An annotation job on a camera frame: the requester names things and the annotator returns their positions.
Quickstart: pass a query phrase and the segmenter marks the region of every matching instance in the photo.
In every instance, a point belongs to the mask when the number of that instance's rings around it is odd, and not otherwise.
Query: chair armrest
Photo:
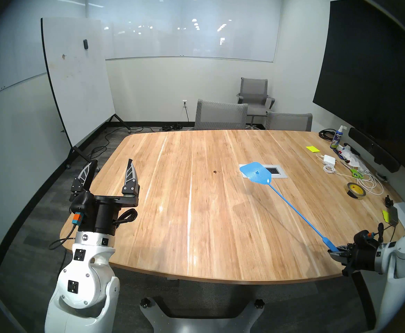
[[[272,97],[270,97],[270,96],[267,96],[267,98],[268,99],[272,99],[272,102],[270,103],[270,106],[269,106],[269,110],[272,108],[272,106],[274,105],[274,102],[275,102],[275,98],[272,98]]]

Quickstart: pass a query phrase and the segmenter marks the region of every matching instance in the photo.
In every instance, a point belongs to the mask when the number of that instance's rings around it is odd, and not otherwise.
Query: chair backrest
[[[267,99],[267,79],[245,79],[241,77],[240,93],[244,98],[244,103],[266,104]]]
[[[246,103],[216,103],[198,99],[194,130],[245,129]]]
[[[267,112],[266,130],[311,131],[312,113],[292,114]]]

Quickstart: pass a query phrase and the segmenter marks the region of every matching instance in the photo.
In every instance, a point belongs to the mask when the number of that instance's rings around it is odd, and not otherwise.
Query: scissors
[[[356,169],[354,169],[354,168],[350,168],[348,165],[346,165],[344,162],[342,162],[341,161],[341,163],[344,165],[344,166],[346,166],[351,172],[352,172],[352,176],[354,177],[354,178],[356,178],[356,179],[364,179],[364,176],[359,172],[359,171],[357,171]]]

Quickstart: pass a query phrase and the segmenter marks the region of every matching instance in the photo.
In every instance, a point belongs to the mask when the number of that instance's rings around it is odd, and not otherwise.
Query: conference table
[[[243,178],[239,164],[280,165],[273,186],[335,246],[384,222],[388,194],[347,194],[349,177],[327,174],[333,155],[316,132],[211,130],[127,136],[92,182],[95,195],[122,196],[128,159],[140,184],[137,219],[116,230],[112,266],[177,279],[234,284],[315,281],[341,275],[321,238],[269,186]],[[307,146],[315,146],[312,153]],[[337,162],[336,171],[351,175]],[[60,238],[72,227],[72,216]],[[384,234],[389,240],[393,229]],[[393,241],[405,234],[398,223]],[[64,246],[72,249],[73,241]]]

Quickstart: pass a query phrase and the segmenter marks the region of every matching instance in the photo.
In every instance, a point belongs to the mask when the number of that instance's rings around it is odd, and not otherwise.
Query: spray bottle
[[[335,133],[335,136],[333,137],[332,143],[330,144],[330,148],[336,150],[336,147],[340,143],[341,137],[343,136],[343,129],[347,130],[347,127],[344,125],[341,125],[339,130]]]

